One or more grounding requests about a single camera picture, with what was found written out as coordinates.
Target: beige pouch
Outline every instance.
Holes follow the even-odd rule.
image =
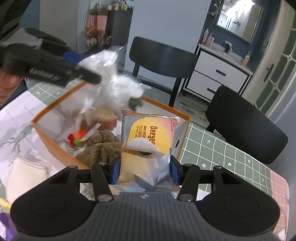
[[[48,178],[48,169],[22,157],[16,157],[6,181],[7,201],[12,204],[18,197]]]

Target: green checkered tablecloth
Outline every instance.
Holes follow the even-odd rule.
[[[31,88],[30,92],[43,103],[49,105],[80,82],[73,80],[65,88],[39,83]],[[212,170],[216,165],[223,166],[272,196],[268,167],[195,123],[191,123],[188,129],[180,162],[182,164],[196,164],[204,170]],[[199,188],[211,192],[209,184],[201,184]]]

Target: storage box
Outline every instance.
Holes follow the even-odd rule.
[[[73,151],[73,149],[69,147],[67,137],[75,130],[72,113],[74,110],[83,107],[83,100],[87,97],[88,90],[91,87],[92,86],[87,83],[79,84],[42,110],[32,120],[36,132],[48,151],[65,166],[77,165],[79,169],[88,169],[86,165],[74,157],[79,153],[79,150]],[[143,106],[137,108],[137,112],[139,113],[180,117],[181,122],[175,129],[172,150],[172,155],[179,159],[185,135],[189,127],[190,116],[145,96],[142,97],[142,100]],[[95,108],[99,106],[99,98],[94,102],[93,106]],[[118,136],[121,134],[120,123],[121,122],[118,121],[115,130],[115,134]]]

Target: ribbed gray surface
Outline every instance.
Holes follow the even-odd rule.
[[[15,240],[73,241],[181,241],[274,240],[270,232],[245,238],[228,235],[210,226],[193,203],[172,198],[170,193],[122,193],[116,201],[98,204],[78,229],[58,237],[36,238],[21,234]]]

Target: hand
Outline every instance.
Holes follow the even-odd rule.
[[[23,79],[23,77],[8,74],[0,69],[0,105],[5,103]]]

